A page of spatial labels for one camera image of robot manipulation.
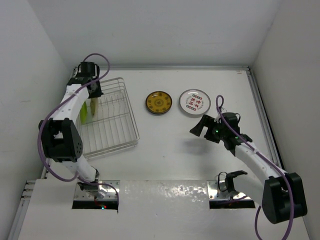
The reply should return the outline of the beige plate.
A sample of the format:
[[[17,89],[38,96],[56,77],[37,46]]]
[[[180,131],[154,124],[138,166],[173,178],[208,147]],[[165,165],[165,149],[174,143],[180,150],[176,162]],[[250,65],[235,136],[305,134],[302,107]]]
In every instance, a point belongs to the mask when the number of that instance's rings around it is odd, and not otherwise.
[[[92,116],[95,116],[98,111],[98,98],[91,98],[90,99],[90,112]]]

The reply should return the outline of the large white plate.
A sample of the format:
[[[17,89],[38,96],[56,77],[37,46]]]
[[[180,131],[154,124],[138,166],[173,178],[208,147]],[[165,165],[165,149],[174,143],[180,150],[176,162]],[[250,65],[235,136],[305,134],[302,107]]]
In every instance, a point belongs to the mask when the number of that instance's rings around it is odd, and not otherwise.
[[[188,89],[181,93],[178,104],[184,114],[201,117],[211,108],[212,101],[203,90]]]

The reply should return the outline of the lime green plate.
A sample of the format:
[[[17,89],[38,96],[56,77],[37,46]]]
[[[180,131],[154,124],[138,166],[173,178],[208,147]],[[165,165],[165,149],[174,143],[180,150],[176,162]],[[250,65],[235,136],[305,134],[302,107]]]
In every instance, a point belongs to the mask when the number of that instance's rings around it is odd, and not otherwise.
[[[86,123],[87,115],[88,115],[87,103],[84,102],[79,112],[79,119],[82,125]]]

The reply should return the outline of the yellow plate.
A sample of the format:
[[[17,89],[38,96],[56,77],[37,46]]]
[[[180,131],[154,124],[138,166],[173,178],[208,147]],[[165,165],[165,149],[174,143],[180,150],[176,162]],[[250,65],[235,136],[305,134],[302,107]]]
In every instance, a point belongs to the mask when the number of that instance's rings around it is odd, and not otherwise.
[[[173,104],[172,97],[164,91],[151,92],[145,99],[146,109],[154,115],[167,113]]]

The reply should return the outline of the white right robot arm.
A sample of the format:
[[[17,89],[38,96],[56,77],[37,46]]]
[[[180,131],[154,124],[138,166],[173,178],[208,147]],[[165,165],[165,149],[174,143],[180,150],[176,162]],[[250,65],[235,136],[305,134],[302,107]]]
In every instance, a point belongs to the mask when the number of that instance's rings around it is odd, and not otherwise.
[[[303,181],[295,172],[288,173],[260,153],[252,139],[240,132],[238,115],[225,112],[222,118],[203,115],[189,132],[213,143],[223,142],[224,147],[241,160],[257,177],[247,178],[247,172],[237,170],[225,176],[223,191],[241,192],[258,203],[272,224],[288,221],[290,216],[303,217],[308,213]]]

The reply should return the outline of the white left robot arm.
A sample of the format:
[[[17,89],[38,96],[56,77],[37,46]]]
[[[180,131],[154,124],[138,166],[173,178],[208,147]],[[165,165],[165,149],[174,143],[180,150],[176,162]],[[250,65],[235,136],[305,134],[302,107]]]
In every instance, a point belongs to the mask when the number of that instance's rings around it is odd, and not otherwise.
[[[76,128],[81,110],[88,99],[98,98],[103,93],[99,81],[100,68],[94,62],[83,61],[74,70],[66,85],[61,106],[42,120],[39,127],[38,151],[48,169],[48,159],[65,166],[84,192],[99,195],[99,172],[83,155],[84,146]]]

